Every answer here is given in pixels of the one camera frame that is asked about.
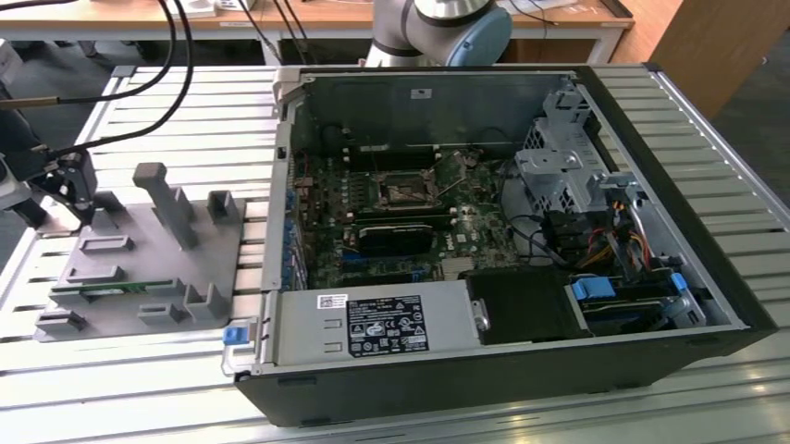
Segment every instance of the black cable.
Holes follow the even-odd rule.
[[[159,84],[162,79],[165,79],[165,76],[167,76],[169,72],[171,71],[171,67],[174,66],[177,35],[175,35],[174,15],[171,14],[171,11],[169,9],[167,1],[158,0],[158,2],[159,2],[159,5],[162,6],[162,11],[165,12],[165,17],[169,20],[169,27],[171,29],[171,47],[169,48],[169,56],[165,59],[165,66],[162,67],[162,70],[159,71],[159,73],[154,76],[154,78],[151,80],[149,80],[146,83],[143,83],[134,90],[119,92],[119,93],[111,94],[111,95],[99,95],[95,97],[75,97],[75,98],[67,98],[67,99],[62,99],[59,97],[58,98],[59,105],[98,104],[100,102],[110,102],[111,100],[125,99],[126,97],[131,97],[134,95],[138,95],[138,94],[149,91],[155,85]]]
[[[286,17],[286,11],[283,11],[283,7],[281,6],[281,2],[278,0],[274,0],[274,6],[277,7],[278,12],[281,13],[281,18],[283,19],[283,23],[286,23],[286,28],[289,28],[289,34],[291,34],[291,40],[294,41],[294,46],[297,46],[297,52],[299,53],[299,58],[302,58],[302,63],[307,65],[307,59],[305,58],[303,48],[299,45],[299,40],[297,39],[297,34],[294,33],[294,29],[291,28],[289,17]]]
[[[119,92],[116,94],[99,95],[99,96],[92,96],[92,97],[75,97],[75,98],[66,98],[66,99],[63,99],[60,97],[55,97],[55,98],[51,98],[54,100],[50,102],[36,102],[38,99],[18,99],[14,101],[8,101],[7,105],[11,105],[11,107],[15,108],[18,106],[14,102],[20,102],[19,107],[23,108],[23,107],[42,106],[42,105],[98,104],[100,102],[108,102],[112,100],[125,99],[126,97],[131,97],[134,95],[138,95],[138,94],[143,93],[145,91],[150,90],[155,85],[158,85],[159,82],[162,81],[162,79],[165,79],[165,76],[171,71],[171,67],[174,66],[175,41],[177,41],[175,21],[174,21],[174,16],[171,15],[171,11],[169,10],[167,2],[166,2],[166,0],[158,0],[158,2],[159,2],[159,5],[162,6],[162,11],[165,12],[165,17],[169,20],[169,27],[171,30],[171,47],[169,49],[169,55],[165,60],[165,66],[162,67],[162,70],[159,71],[159,73],[151,78],[151,80],[149,80],[146,83],[143,83],[138,88],[129,90],[126,92]]]
[[[66,5],[75,1],[76,0],[30,0],[26,2],[10,3],[8,5],[0,5],[0,12],[11,11],[11,9],[19,9],[20,7]]]
[[[310,38],[307,37],[307,32],[305,32],[305,27],[302,26],[302,21],[299,20],[299,16],[297,15],[294,8],[291,7],[290,0],[283,0],[283,1],[286,2],[286,7],[289,8],[289,12],[291,13],[291,16],[294,16],[294,21],[297,22],[297,26],[299,27],[299,32],[302,33],[302,38],[305,40],[305,50],[307,51],[307,55],[313,59],[313,63],[315,65],[318,65],[319,59],[317,58],[315,54],[313,54],[313,52],[310,51]]]
[[[266,35],[263,35],[263,31],[261,30],[258,23],[255,23],[255,19],[253,18],[253,14],[250,13],[250,8],[247,7],[245,0],[239,0],[239,6],[242,8],[242,11],[245,11],[245,15],[247,16],[250,23],[253,23],[253,26],[255,27],[255,31],[258,32],[258,36],[261,37],[261,41],[263,42],[263,44],[267,45],[267,48],[270,48],[271,51],[271,55],[274,56],[274,58],[277,58],[277,61],[281,62],[281,65],[283,65],[283,57],[278,54],[277,47],[274,46],[273,41],[267,39]]]
[[[533,14],[528,14],[526,12],[524,12],[524,10],[517,6],[517,3],[514,2],[514,0],[510,0],[510,4],[513,5],[514,9],[520,12],[520,14],[522,16],[526,16],[530,19],[536,19],[544,23],[544,39],[541,40],[541,47],[538,48],[538,59],[537,59],[537,61],[540,62],[541,59],[544,58],[544,47],[546,46],[546,39],[549,38],[549,25],[558,26],[560,23],[557,23],[556,21],[552,21],[552,20],[546,20],[546,9],[544,9],[544,7],[538,3],[536,3],[536,0],[530,0],[530,3],[533,5],[536,5],[536,7],[541,10],[542,17],[534,16]]]
[[[66,148],[63,150],[55,151],[55,157],[62,157],[66,154],[71,153],[80,153],[90,148],[95,148],[96,146],[107,145],[110,143],[126,141],[130,139],[135,139],[137,137],[145,136],[146,134],[153,133],[157,131],[162,126],[167,123],[171,117],[175,114],[179,106],[185,102],[185,98],[187,97],[187,93],[190,92],[190,86],[193,84],[193,74],[195,72],[195,66],[193,63],[193,55],[195,53],[195,41],[193,40],[193,30],[190,27],[190,19],[187,18],[187,12],[185,11],[185,6],[182,5],[182,0],[173,0],[175,3],[175,8],[178,9],[178,15],[182,20],[182,26],[185,27],[185,39],[187,40],[187,74],[185,76],[185,84],[182,86],[182,91],[179,92],[178,96],[175,97],[175,101],[173,102],[171,107],[169,108],[167,112],[159,120],[151,124],[147,128],[139,129],[137,131],[129,132],[126,134],[120,134],[118,136],[106,137],[104,139],[99,139],[96,141],[80,143],[79,145],[72,146],[71,148]]]
[[[549,248],[544,243],[538,242],[533,236],[528,236],[528,234],[524,231],[521,231],[513,224],[510,228],[514,230],[514,233],[517,233],[522,239],[530,242],[530,245],[536,246],[537,249],[541,250],[560,266],[565,268],[573,268],[573,266],[561,257],[561,255],[557,254],[557,252],[552,248]]]

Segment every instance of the blue tab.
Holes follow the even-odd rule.
[[[672,274],[672,283],[676,284],[676,288],[680,292],[684,292],[689,289],[689,284],[686,283],[686,278],[681,273]]]
[[[250,342],[249,327],[229,327],[222,333],[222,343],[225,345],[243,345]]]
[[[588,299],[588,292],[585,291],[585,287],[582,286],[582,281],[577,281],[570,288],[573,289],[573,295],[577,297],[577,301],[582,301]]]
[[[577,295],[577,301],[618,296],[609,277],[582,277],[574,284],[574,294]]]

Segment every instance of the slotted metal table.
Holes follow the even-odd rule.
[[[114,77],[106,93],[157,74]],[[143,95],[98,105],[79,140],[147,126],[185,69]],[[34,322],[75,238],[30,230],[0,276],[0,442],[776,442],[790,438],[790,216],[780,199],[660,72],[597,67],[781,331],[740,353],[690,365],[649,388],[477,409],[283,429],[223,375],[219,329],[39,344]],[[190,198],[247,199],[234,317],[258,310],[274,152],[271,68],[198,68],[173,121],[94,150],[103,189],[147,199],[138,162],[163,162]],[[625,159],[604,137],[622,169]]]

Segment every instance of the wooden table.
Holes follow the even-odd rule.
[[[16,0],[0,0],[0,4]],[[333,0],[291,0],[310,38],[369,39],[373,6]],[[632,28],[630,18],[617,18],[601,0],[582,0],[585,8],[560,7],[546,11],[546,19],[558,23],[548,28],[548,38],[594,40],[590,63],[608,62],[624,30]],[[273,3],[258,0],[253,8],[267,38],[274,42],[290,38]],[[542,39],[544,23],[522,15],[514,16],[514,39]],[[190,21],[195,38],[234,40],[257,38],[242,12],[218,11],[213,18]],[[157,0],[79,0],[59,6],[39,6],[0,13],[0,38],[8,40],[167,40],[167,20]],[[274,58],[267,54],[267,62]]]

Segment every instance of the barcode sticker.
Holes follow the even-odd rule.
[[[349,301],[347,294],[321,294],[319,295],[319,310],[330,308],[346,308]]]

